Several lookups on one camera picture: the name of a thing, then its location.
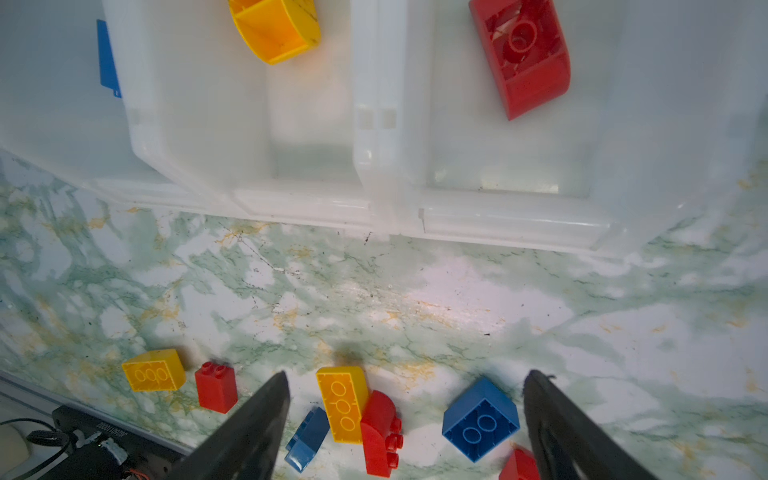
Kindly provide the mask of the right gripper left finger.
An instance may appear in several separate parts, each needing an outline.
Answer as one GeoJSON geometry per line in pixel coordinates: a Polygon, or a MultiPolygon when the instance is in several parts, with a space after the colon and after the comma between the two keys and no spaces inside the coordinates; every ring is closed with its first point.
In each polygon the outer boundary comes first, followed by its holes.
{"type": "Polygon", "coordinates": [[[285,372],[273,375],[205,442],[170,479],[270,479],[290,405],[285,372]]]}

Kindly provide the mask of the yellow round lego piece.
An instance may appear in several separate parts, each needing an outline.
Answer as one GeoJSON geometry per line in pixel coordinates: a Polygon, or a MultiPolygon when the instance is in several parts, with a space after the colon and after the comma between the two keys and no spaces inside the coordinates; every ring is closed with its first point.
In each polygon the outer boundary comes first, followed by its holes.
{"type": "Polygon", "coordinates": [[[229,0],[228,6],[246,45],[268,65],[310,51],[322,39],[312,0],[229,0]]]}

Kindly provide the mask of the blue square lego brick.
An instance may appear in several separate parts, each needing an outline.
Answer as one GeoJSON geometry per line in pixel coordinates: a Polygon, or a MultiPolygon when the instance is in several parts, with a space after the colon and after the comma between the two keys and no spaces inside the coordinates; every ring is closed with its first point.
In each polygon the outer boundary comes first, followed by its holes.
{"type": "Polygon", "coordinates": [[[520,429],[516,404],[481,377],[444,412],[442,435],[476,463],[520,429]]]}

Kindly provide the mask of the yellow wide lego brick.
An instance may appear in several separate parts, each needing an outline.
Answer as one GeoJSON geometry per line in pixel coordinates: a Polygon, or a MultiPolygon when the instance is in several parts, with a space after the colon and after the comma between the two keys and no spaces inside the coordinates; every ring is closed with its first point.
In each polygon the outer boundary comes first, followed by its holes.
{"type": "Polygon", "coordinates": [[[186,374],[175,349],[153,350],[122,363],[134,392],[177,391],[186,383],[186,374]]]}

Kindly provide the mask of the red arched lego brick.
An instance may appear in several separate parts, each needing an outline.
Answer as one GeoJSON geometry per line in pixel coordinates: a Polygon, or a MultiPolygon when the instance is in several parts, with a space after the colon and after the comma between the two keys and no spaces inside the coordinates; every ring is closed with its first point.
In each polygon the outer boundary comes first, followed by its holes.
{"type": "Polygon", "coordinates": [[[471,0],[469,10],[508,120],[565,94],[571,63],[551,0],[471,0]]]}

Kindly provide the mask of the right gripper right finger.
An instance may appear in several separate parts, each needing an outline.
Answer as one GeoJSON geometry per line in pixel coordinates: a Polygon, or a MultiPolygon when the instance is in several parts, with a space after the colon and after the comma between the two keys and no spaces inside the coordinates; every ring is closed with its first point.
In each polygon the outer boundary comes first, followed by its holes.
{"type": "Polygon", "coordinates": [[[523,406],[542,479],[655,478],[539,370],[525,378],[523,406]]]}

